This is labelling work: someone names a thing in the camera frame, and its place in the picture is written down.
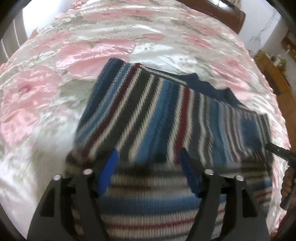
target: ribbed knit fabric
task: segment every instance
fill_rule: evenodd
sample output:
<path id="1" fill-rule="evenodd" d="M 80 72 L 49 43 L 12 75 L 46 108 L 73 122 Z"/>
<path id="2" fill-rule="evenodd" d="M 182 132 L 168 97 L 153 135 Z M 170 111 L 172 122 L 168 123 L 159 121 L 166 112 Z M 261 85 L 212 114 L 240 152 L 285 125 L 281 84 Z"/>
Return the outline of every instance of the ribbed knit fabric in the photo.
<path id="1" fill-rule="evenodd" d="M 229 89 L 216 90 L 196 74 L 176 76 L 112 58 L 81 117 L 66 172 L 80 173 L 115 147 L 119 167 L 99 203 L 110 236 L 185 240 L 200 200 L 178 165 L 180 148 L 221 175 L 244 175 L 267 212 L 269 141 L 267 116 L 244 107 Z M 221 195 L 213 237 L 224 206 Z"/>

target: silver screw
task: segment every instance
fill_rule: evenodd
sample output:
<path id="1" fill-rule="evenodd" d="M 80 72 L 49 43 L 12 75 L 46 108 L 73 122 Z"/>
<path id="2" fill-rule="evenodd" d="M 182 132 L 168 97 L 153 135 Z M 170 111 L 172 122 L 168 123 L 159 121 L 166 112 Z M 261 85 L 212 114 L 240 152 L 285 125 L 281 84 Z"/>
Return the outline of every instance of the silver screw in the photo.
<path id="1" fill-rule="evenodd" d="M 214 175 L 214 171 L 212 169 L 206 169 L 205 174 L 207 175 Z"/>
<path id="2" fill-rule="evenodd" d="M 236 180 L 242 182 L 244 180 L 244 177 L 242 175 L 236 175 L 235 176 Z"/>
<path id="3" fill-rule="evenodd" d="M 58 174 L 58 175 L 55 175 L 53 179 L 54 179 L 55 181 L 58 181 L 58 180 L 60 180 L 61 178 L 62 178 L 61 175 Z"/>
<path id="4" fill-rule="evenodd" d="M 90 174 L 92 174 L 92 169 L 85 169 L 84 171 L 83 171 L 83 174 L 84 175 L 90 175 Z"/>

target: folded sweater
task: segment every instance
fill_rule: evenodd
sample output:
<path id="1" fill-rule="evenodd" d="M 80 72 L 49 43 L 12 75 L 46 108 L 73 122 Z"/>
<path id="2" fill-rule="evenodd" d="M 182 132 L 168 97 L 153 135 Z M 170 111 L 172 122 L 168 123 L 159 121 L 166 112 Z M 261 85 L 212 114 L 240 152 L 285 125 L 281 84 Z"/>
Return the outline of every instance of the folded sweater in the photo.
<path id="1" fill-rule="evenodd" d="M 230 90 L 216 90 L 195 74 L 176 76 L 112 58 L 81 117 L 66 172 L 80 173 L 116 148 L 119 167 L 99 203 L 110 236 L 185 239 L 200 201 L 178 165 L 180 148 L 221 175 L 244 175 L 267 212 L 269 141 L 267 116 L 244 107 Z M 224 206 L 221 195 L 213 237 Z"/>

